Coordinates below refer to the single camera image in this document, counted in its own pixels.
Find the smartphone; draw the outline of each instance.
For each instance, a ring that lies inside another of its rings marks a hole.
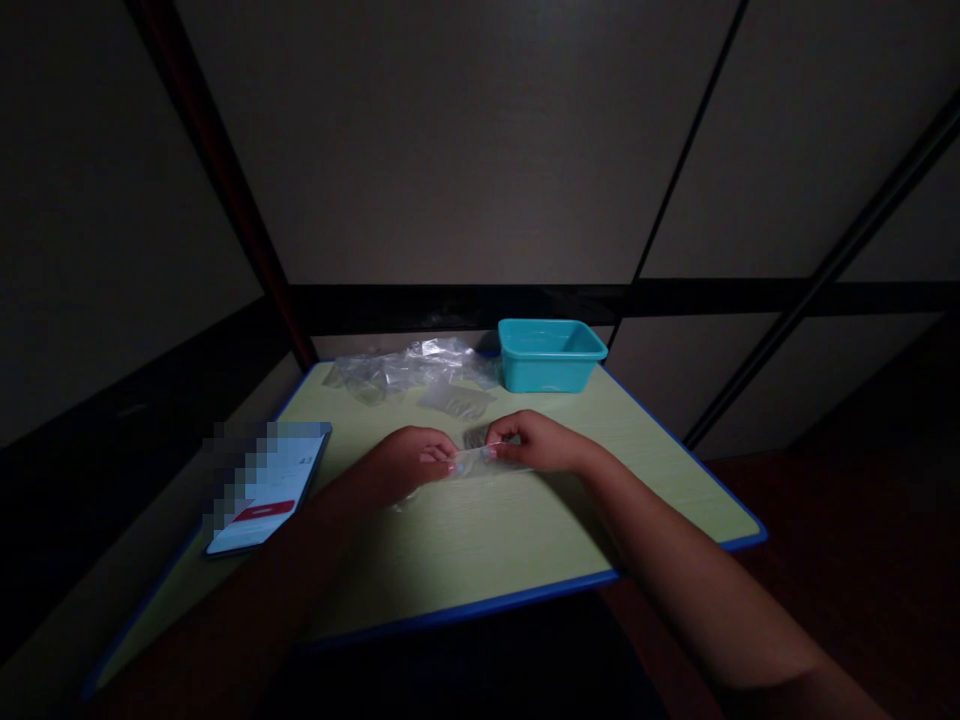
[[[237,498],[233,517],[220,519],[204,554],[232,555],[267,541],[300,509],[320,468],[330,441],[330,423],[270,423],[267,437],[258,438],[257,452],[247,453],[238,481],[224,496]]]

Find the forearm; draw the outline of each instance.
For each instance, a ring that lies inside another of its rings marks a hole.
[[[251,715],[363,516],[335,481],[95,698],[93,715]]]
[[[826,656],[724,550],[593,446],[578,469],[627,567],[713,680],[769,687]]]

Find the teal plastic bin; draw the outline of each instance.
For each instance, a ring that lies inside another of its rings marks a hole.
[[[607,346],[579,320],[501,320],[503,379],[510,392],[583,392]]]

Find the finger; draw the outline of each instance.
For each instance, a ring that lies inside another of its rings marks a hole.
[[[438,460],[446,460],[447,454],[438,447],[430,446],[423,449],[420,453],[420,462],[437,462]]]
[[[452,462],[425,462],[420,464],[418,477],[421,483],[436,482],[453,474],[456,465]]]
[[[509,440],[514,435],[520,433],[520,413],[515,412],[512,415],[504,415],[499,420],[494,420],[487,428],[487,445],[495,442]]]
[[[457,454],[457,446],[454,445],[450,436],[442,430],[435,428],[417,428],[417,430],[419,431],[418,437],[423,441],[424,447],[437,447],[446,453],[445,457]]]
[[[526,455],[529,448],[524,447],[523,445],[513,445],[512,443],[500,443],[496,447],[490,448],[491,458],[497,458],[502,460],[510,460],[512,462],[520,463],[521,465],[526,465],[524,462],[524,456]]]

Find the light green tabletop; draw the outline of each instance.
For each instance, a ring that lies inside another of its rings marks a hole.
[[[599,366],[576,395],[491,390],[496,401],[470,425],[417,407],[422,389],[401,402],[367,407],[343,388],[322,385],[330,367],[314,367],[278,418],[333,424],[314,492],[397,428],[439,428],[462,445],[469,427],[532,408],[602,444],[717,542],[736,547],[765,538],[736,499]],[[96,687],[243,562],[242,556],[208,560],[202,551],[198,535],[106,658]],[[453,608],[469,611],[484,602],[489,607],[494,599],[526,597],[534,589],[549,596],[551,586],[569,591],[578,579],[610,579],[616,565],[615,550],[575,477],[529,472],[447,480],[422,488],[401,512],[382,511],[364,529],[304,640]]]

